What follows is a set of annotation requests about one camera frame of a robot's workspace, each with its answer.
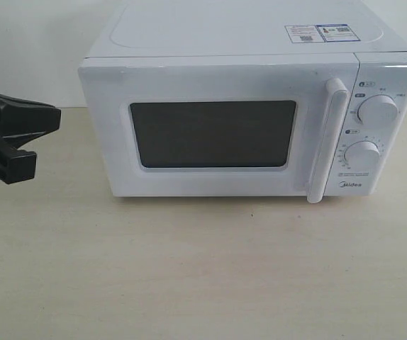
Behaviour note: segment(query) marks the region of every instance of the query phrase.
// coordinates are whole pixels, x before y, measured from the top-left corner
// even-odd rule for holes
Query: microwave oven
[[[365,196],[407,43],[358,0],[129,0],[79,68],[115,196]]]

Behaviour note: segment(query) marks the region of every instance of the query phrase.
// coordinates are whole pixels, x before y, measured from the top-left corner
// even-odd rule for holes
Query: tabletop
[[[86,109],[0,182],[0,339],[407,339],[407,117],[376,193],[114,198]]]

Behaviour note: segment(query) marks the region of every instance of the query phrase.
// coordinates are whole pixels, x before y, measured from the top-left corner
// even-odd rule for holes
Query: timer knob
[[[345,151],[345,161],[355,171],[367,171],[379,163],[380,151],[372,142],[358,142]]]
[[[358,110],[358,118],[367,128],[377,129],[390,125],[399,114],[393,99],[380,95],[367,99]]]

